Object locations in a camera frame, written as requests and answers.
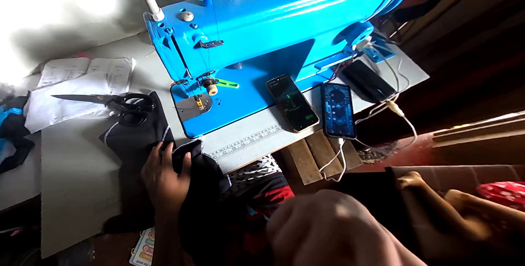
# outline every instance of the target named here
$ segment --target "charging cable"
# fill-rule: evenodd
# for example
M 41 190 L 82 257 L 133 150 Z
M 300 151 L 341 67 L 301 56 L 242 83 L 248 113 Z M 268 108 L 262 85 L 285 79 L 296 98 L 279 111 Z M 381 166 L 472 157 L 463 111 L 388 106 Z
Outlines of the charging cable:
M 399 94 L 404 92 L 407 88 L 410 87 L 410 80 L 406 76 L 401 74 L 400 71 L 399 71 L 399 69 L 401 68 L 402 60 L 401 59 L 399 60 L 399 64 L 397 65 L 397 71 L 396 71 L 390 65 L 390 63 L 386 60 L 384 55 L 381 54 L 381 52 L 379 52 L 375 48 L 375 47 L 381 47 L 381 48 L 385 48 L 385 47 L 379 46 L 379 45 L 375 45 L 374 43 L 370 42 L 370 40 L 368 40 L 367 42 L 361 43 L 360 45 L 358 45 L 358 47 L 361 48 L 361 49 L 362 48 L 373 49 L 383 59 L 383 61 L 385 61 L 386 65 L 390 68 L 390 70 L 394 74 L 394 77 L 396 79 L 397 90 L 396 90 L 396 93 L 394 95 L 390 96 L 386 101 L 384 101 L 384 102 L 380 103 L 379 105 L 377 105 L 376 107 L 372 108 L 370 110 L 370 112 L 369 112 L 367 117 L 365 117 L 363 119 L 356 120 L 355 124 L 358 124 L 359 122 L 362 122 L 362 121 L 364 121 L 366 119 L 369 119 L 370 117 L 378 114 L 379 112 L 385 110 L 386 108 L 389 108 L 393 113 L 396 113 L 397 115 L 401 116 L 409 124 L 409 126 L 412 129 L 412 132 L 414 134 L 412 142 L 410 142 L 407 146 L 404 146 L 404 147 L 398 148 L 398 149 L 400 150 L 400 149 L 403 149 L 403 148 L 406 148 L 406 147 L 412 145 L 414 142 L 416 142 L 416 139 L 417 139 L 416 129 L 414 128 L 414 125 L 412 125 L 412 123 L 407 119 L 407 117 L 403 113 L 403 110 L 401 110 L 401 108 L 399 108 L 399 106 L 395 103 L 397 98 L 399 97 Z M 339 67 L 334 71 L 334 75 L 336 75 L 338 70 L 339 70 Z M 407 86 L 401 91 L 399 90 L 399 77 L 398 77 L 398 75 L 402 76 L 407 81 Z M 362 145 L 364 145 L 366 147 L 369 147 L 371 149 L 377 149 L 375 147 L 368 146 L 367 144 L 359 141 L 357 138 L 355 138 L 353 140 L 355 140 L 355 141 L 359 142 L 360 144 L 362 144 Z M 341 179 L 343 178 L 343 175 L 345 174 L 345 171 L 346 171 L 346 160 L 345 160 L 345 153 L 343 152 L 343 145 L 345 144 L 345 140 L 342 139 L 342 138 L 338 138 L 338 143 L 339 143 L 339 151 L 337 152 L 336 156 L 334 156 L 327 164 L 325 164 L 322 168 L 319 169 L 319 172 L 322 174 L 322 177 L 325 180 L 334 180 L 335 182 L 339 182 L 339 181 L 341 181 Z M 326 178 L 326 173 L 323 172 L 323 169 L 325 169 L 325 167 L 329 166 L 337 158 L 337 156 L 339 156 L 339 154 L 341 154 L 342 159 L 343 159 L 343 171 L 341 172 L 341 174 L 339 175 L 339 178 L 337 180 L 335 180 L 333 178 Z
M 385 56 L 383 54 L 381 54 L 381 52 L 379 50 L 377 50 L 377 47 L 380 47 L 380 48 L 383 48 L 383 49 L 387 49 L 387 50 L 390 50 L 390 48 L 384 47 L 384 46 L 380 46 L 380 45 L 377 45 L 375 43 L 372 43 L 369 39 L 367 39 L 366 42 L 361 44 L 360 47 L 361 47 L 361 49 L 362 48 L 373 49 L 383 59 L 383 61 L 385 61 L 385 64 L 390 68 L 390 70 L 394 74 L 394 77 L 396 79 L 397 89 L 396 89 L 396 93 L 394 95 L 390 96 L 386 101 L 384 101 L 384 102 L 380 103 L 379 105 L 377 105 L 376 107 L 372 108 L 370 110 L 370 112 L 369 112 L 367 117 L 356 120 L 355 124 L 357 125 L 359 122 L 367 120 L 370 117 L 372 117 L 372 116 L 380 113 L 381 111 L 385 110 L 386 108 L 389 108 L 392 112 L 394 112 L 397 115 L 401 116 L 409 124 L 410 128 L 412 129 L 412 133 L 414 134 L 414 138 L 413 138 L 412 142 L 410 142 L 410 144 L 408 144 L 407 146 L 404 146 L 404 147 L 399 148 L 399 149 L 406 148 L 406 147 L 412 145 L 414 142 L 416 142 L 417 132 L 416 132 L 416 129 L 414 128 L 414 125 L 412 125 L 412 123 L 407 119 L 407 117 L 405 116 L 405 114 L 403 113 L 401 108 L 399 108 L 399 106 L 395 103 L 397 98 L 399 97 L 399 94 L 404 92 L 405 90 L 407 90 L 410 87 L 410 80 L 405 75 L 401 74 L 401 72 L 399 71 L 400 68 L 401 68 L 402 59 L 399 60 L 399 64 L 397 65 L 397 70 L 394 70 L 394 68 L 386 60 Z M 399 77 L 398 77 L 398 75 L 403 77 L 406 80 L 406 82 L 407 82 L 407 85 L 406 85 L 406 87 L 403 90 L 399 90 Z M 362 144 L 362 145 L 364 145 L 366 147 L 375 149 L 374 147 L 368 146 L 367 144 L 364 144 L 363 142 L 359 141 L 357 138 L 355 138 L 354 140 L 356 140 L 357 142 L 359 142 L 360 144 Z
M 339 178 L 337 180 L 334 180 L 335 182 L 341 181 L 341 179 L 343 178 L 343 175 L 346 172 L 345 153 L 343 152 L 343 145 L 345 144 L 345 140 L 343 138 L 338 138 L 337 142 L 339 143 L 339 151 L 337 152 L 336 156 L 334 156 L 331 161 L 329 161 L 327 164 L 325 164 L 322 168 L 319 169 L 319 172 L 322 174 L 322 176 L 323 176 L 323 178 L 325 180 L 334 180 L 332 178 L 326 178 L 326 174 L 325 174 L 325 172 L 323 172 L 323 169 L 325 169 L 325 167 L 329 166 L 337 158 L 337 156 L 339 156 L 339 154 L 341 154 L 341 156 L 343 157 L 343 171 L 339 175 Z

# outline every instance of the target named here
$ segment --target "black and white patterned fabric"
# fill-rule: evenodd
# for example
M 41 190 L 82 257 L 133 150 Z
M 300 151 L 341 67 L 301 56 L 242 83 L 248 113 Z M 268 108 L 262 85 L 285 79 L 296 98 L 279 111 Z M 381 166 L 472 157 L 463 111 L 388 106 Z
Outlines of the black and white patterned fabric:
M 265 177 L 282 173 L 272 155 L 265 155 L 249 165 L 228 174 L 232 186 L 221 196 L 222 199 L 242 195 L 245 191 L 265 180 Z

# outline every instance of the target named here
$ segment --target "colorful card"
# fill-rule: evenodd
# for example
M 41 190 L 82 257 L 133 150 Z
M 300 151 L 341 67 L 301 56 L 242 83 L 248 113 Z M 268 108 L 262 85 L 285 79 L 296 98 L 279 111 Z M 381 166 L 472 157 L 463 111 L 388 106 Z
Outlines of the colorful card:
M 155 244 L 155 228 L 140 232 L 139 242 L 131 251 L 130 264 L 150 266 L 153 260 L 153 247 Z

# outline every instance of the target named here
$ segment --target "red patterned cloth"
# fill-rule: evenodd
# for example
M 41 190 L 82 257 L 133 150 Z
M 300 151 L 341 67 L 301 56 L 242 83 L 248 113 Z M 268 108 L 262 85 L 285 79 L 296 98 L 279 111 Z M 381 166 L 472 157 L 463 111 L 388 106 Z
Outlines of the red patterned cloth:
M 494 182 L 476 188 L 486 199 L 506 207 L 525 211 L 525 182 Z

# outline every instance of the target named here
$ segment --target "ruler markings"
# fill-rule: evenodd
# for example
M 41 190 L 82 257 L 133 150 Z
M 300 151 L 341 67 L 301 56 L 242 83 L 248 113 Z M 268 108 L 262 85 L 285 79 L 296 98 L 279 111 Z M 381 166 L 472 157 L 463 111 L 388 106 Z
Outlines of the ruler markings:
M 215 160 L 221 160 L 261 141 L 264 141 L 280 132 L 283 132 L 283 129 L 279 126 L 279 124 L 275 124 L 258 132 L 254 132 L 251 135 L 243 137 L 240 140 L 227 144 L 226 146 L 210 152 L 209 155 L 215 158 Z

